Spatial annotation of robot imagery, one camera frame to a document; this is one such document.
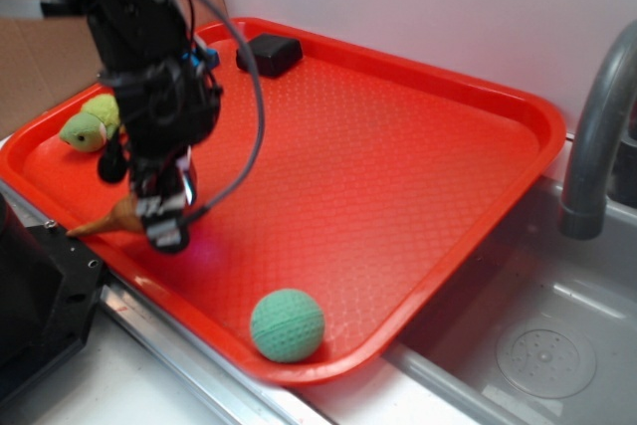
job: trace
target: plush turtle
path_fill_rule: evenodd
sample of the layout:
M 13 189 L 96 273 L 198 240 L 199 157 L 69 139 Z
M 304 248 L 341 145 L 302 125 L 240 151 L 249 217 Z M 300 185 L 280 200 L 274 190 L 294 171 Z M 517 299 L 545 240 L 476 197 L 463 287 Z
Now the plush turtle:
M 77 151 L 101 149 L 119 128 L 119 110 L 111 94 L 93 97 L 60 130 L 60 139 Z

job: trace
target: sink drain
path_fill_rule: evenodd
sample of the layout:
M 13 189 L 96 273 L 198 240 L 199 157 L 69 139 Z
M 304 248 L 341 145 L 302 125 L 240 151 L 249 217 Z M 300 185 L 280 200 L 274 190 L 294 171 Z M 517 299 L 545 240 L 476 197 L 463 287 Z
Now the sink drain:
M 509 327 L 498 341 L 500 371 L 519 390 L 563 398 L 583 390 L 595 374 L 595 353 L 580 333 L 551 319 Z

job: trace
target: green foam ball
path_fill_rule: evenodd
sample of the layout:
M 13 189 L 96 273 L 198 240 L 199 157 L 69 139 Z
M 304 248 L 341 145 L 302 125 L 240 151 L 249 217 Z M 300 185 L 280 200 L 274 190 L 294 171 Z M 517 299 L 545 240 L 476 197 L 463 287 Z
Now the green foam ball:
M 292 363 L 312 355 L 322 342 L 325 318 L 303 291 L 281 289 L 262 298 L 252 312 L 255 346 L 274 362 Z

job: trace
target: red tray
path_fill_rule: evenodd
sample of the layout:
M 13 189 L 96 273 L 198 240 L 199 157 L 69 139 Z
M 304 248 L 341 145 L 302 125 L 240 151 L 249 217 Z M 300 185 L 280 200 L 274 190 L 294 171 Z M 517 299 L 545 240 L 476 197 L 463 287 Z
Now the red tray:
M 247 372 L 285 385 L 326 381 L 378 355 L 559 152 L 563 121 L 547 102 L 499 85 L 255 19 L 301 40 L 304 58 L 262 79 L 262 153 L 246 182 L 191 229 L 177 256 L 145 238 L 87 240 L 111 269 Z M 213 134 L 194 151 L 200 198 L 235 177 L 255 135 L 249 77 L 218 24 L 224 87 Z M 97 178 L 96 154 L 57 138 L 93 87 L 14 134 L 0 175 L 65 227 L 104 215 L 126 193 Z M 297 288 L 325 313 L 319 350 L 278 364 L 251 343 L 264 295 Z

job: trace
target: gray faucet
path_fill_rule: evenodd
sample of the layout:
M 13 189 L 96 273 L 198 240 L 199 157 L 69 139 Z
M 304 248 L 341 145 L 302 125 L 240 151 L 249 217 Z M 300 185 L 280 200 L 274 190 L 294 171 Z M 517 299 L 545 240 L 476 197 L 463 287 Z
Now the gray faucet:
M 637 207 L 637 21 L 604 59 L 588 94 L 559 205 L 559 229 L 571 238 L 601 233 L 606 195 Z

